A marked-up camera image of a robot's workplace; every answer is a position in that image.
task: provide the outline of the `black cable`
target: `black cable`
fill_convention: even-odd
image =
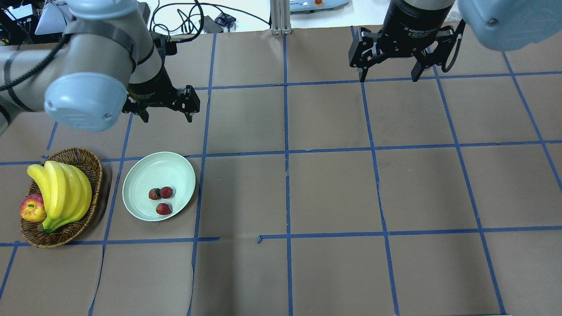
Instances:
[[[453,68],[453,65],[455,64],[456,58],[459,55],[460,42],[463,40],[465,26],[466,26],[466,22],[464,20],[460,20],[459,26],[457,26],[457,29],[454,32],[457,46],[455,48],[455,53],[453,54],[453,58],[451,59],[451,62],[449,63],[448,66],[445,67],[445,64],[441,65],[441,71],[443,71],[444,73],[448,73],[449,70],[451,70],[451,68]]]
[[[154,9],[154,11],[152,11],[152,17],[150,19],[150,23],[148,24],[149,30],[152,30],[152,24],[154,23],[154,14],[156,14],[156,11],[158,10],[158,8],[160,8],[160,0],[158,0],[158,4],[156,5],[156,8]]]
[[[241,12],[241,13],[244,13],[244,14],[247,14],[247,15],[250,15],[250,16],[252,16],[252,17],[255,17],[256,19],[258,19],[258,20],[260,20],[260,21],[266,23],[268,26],[271,26],[271,16],[270,16],[270,21],[267,22],[266,20],[264,20],[264,19],[262,19],[262,18],[260,18],[260,17],[258,17],[258,16],[256,16],[256,15],[253,15],[253,14],[251,14],[251,13],[249,13],[249,12],[246,12],[246,11],[243,11],[243,10],[240,10],[240,9],[236,9],[236,8],[232,8],[232,7],[223,6],[223,5],[221,5],[221,4],[213,4],[213,3],[199,2],[199,1],[197,1],[197,0],[194,0],[194,1],[195,1],[195,2],[174,2],[174,3],[165,4],[165,5],[163,5],[163,6],[160,6],[160,2],[158,2],[158,6],[156,7],[156,9],[154,10],[154,13],[152,14],[152,18],[151,18],[151,21],[150,21],[150,26],[152,26],[152,25],[155,23],[155,21],[154,21],[155,16],[156,16],[156,14],[158,13],[158,11],[159,11],[160,9],[163,9],[163,8],[169,7],[169,6],[177,6],[177,5],[192,5],[193,7],[189,10],[189,14],[188,14],[188,15],[186,15],[183,11],[181,11],[181,10],[178,9],[178,14],[179,14],[180,17],[182,18],[182,24],[181,24],[179,27],[177,27],[176,29],[170,30],[170,32],[175,31],[175,30],[178,30],[178,29],[182,29],[182,31],[185,30],[185,29],[187,29],[188,32],[186,32],[186,34],[191,34],[191,33],[193,32],[193,30],[195,29],[195,24],[191,21],[191,17],[200,15],[200,16],[201,16],[201,20],[202,20],[203,17],[204,17],[203,9],[202,9],[201,6],[211,6],[211,7],[214,7],[215,9],[219,10],[219,11],[220,11],[221,13],[223,13],[223,14],[225,14],[225,12],[224,12],[221,8],[226,8],[226,9],[233,10],[233,11],[238,11],[238,12]],[[194,10],[196,7],[199,9],[199,14],[197,14],[197,13],[192,14],[193,10]],[[156,26],[158,26],[158,27],[164,29],[164,28],[162,27],[163,24],[155,24],[154,27],[150,27],[149,29],[151,29],[152,31],[155,31],[155,30],[156,30]],[[197,29],[197,32],[196,32],[196,34],[195,34],[194,36],[192,36],[192,37],[190,37],[190,38],[187,38],[187,39],[183,39],[183,40],[177,41],[177,43],[190,42],[190,41],[196,39],[196,38],[200,35],[202,28],[203,28],[203,25],[202,25],[202,23],[200,23],[199,28]]]
[[[0,91],[5,91],[5,90],[8,90],[10,88],[13,88],[13,87],[17,86],[18,84],[24,82],[25,80],[29,79],[29,77],[31,77],[31,76],[39,73],[43,69],[45,69],[45,67],[47,67],[47,65],[50,64],[51,61],[53,61],[53,59],[55,59],[55,55],[57,54],[57,52],[66,43],[69,42],[70,37],[71,37],[70,34],[63,35],[61,37],[61,39],[58,41],[57,46],[55,46],[51,50],[51,52],[40,63],[38,63],[35,67],[31,68],[27,73],[23,74],[19,78],[15,79],[15,80],[12,80],[11,82],[5,83],[4,85],[0,86]]]

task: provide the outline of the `light green plate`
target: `light green plate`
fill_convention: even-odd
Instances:
[[[170,187],[171,198],[151,200],[152,188]],[[123,183],[123,203],[132,216],[156,222],[179,213],[193,196],[195,171],[183,156],[173,152],[157,152],[139,160],[129,171]],[[167,203],[172,209],[169,215],[156,213],[159,203]]]

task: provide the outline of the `banana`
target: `banana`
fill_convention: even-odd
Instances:
[[[47,211],[47,218],[57,219],[61,216],[65,206],[67,181],[61,165],[52,160],[45,161],[45,171],[51,187],[51,209]]]
[[[37,164],[28,166],[28,176],[30,176],[33,181],[37,183],[37,186],[39,186],[39,190],[43,196],[45,210],[50,210],[51,187],[49,186],[49,180],[47,178],[47,174],[45,173],[45,168]]]
[[[80,178],[78,173],[67,164],[60,164],[64,170],[66,179],[68,180],[68,192],[66,194],[65,209],[62,211],[60,218],[68,218],[76,212],[82,196],[82,188],[80,186]]]
[[[74,186],[78,189],[77,191],[80,191],[80,199],[75,208],[65,209],[58,219],[47,222],[47,225],[43,222],[43,232],[46,233],[52,233],[63,225],[80,220],[84,217],[92,202],[92,186],[90,185],[90,181],[86,175],[75,166],[67,165],[67,167],[64,167],[64,164],[61,165],[63,168],[66,168],[65,171],[67,169],[72,169],[76,174],[76,178],[73,178],[72,180],[69,178],[69,185]]]

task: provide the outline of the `wicker basket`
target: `wicker basket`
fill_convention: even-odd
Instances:
[[[88,177],[88,180],[90,180],[90,185],[92,186],[92,203],[90,204],[90,208],[84,217],[77,222],[59,227],[57,231],[51,234],[38,231],[38,223],[32,223],[20,218],[21,234],[28,243],[37,248],[54,248],[62,246],[80,235],[94,217],[94,212],[96,211],[99,193],[102,186],[103,169],[101,161],[93,152],[87,149],[77,147],[68,148],[53,154],[47,160],[54,160],[68,165],[74,165],[78,169],[82,170],[86,177]],[[39,187],[35,181],[32,181],[29,186],[28,195],[37,192],[40,192]]]

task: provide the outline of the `strawberry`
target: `strawberry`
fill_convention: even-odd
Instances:
[[[160,215],[168,215],[168,214],[172,213],[172,210],[170,210],[170,206],[168,204],[160,203],[156,207],[156,213],[158,213]]]
[[[164,187],[160,189],[160,196],[163,198],[171,198],[172,194],[174,194],[174,190],[170,187]]]
[[[151,200],[158,200],[160,198],[160,189],[150,189],[150,191],[148,192],[148,198],[150,198]]]

